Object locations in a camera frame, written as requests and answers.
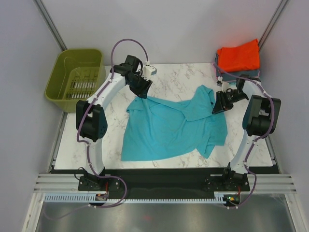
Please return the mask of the turquoise t shirt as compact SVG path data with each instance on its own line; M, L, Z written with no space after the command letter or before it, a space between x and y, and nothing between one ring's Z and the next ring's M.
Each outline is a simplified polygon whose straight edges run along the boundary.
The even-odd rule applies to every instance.
M225 116L212 113L214 104L214 91L204 85L185 101L136 97L126 109L121 160L163 160L195 149L208 158L227 137Z

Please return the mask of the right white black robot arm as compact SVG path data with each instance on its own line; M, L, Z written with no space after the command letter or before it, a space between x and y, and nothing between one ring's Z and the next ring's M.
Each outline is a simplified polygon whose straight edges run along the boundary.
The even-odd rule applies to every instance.
M208 177L206 184L214 191L248 191L249 157L255 153L258 142L274 132L281 100L268 95L258 80L240 77L235 89L231 89L227 82L218 84L222 89L216 93L214 115L231 110L234 103L241 100L248 100L249 104L243 117L244 134L236 155L222 175Z

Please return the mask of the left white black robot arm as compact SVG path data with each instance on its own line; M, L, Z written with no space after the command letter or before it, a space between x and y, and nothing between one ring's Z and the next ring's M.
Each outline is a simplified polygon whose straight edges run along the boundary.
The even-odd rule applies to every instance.
M137 97L147 98L152 84L150 77L156 73L157 69L149 61L143 64L137 57L128 55L125 62L112 66L106 80L93 95L76 103L77 142L86 145L86 167L79 179L79 191L102 191L108 182L102 159L102 139L108 129L107 106L125 86Z

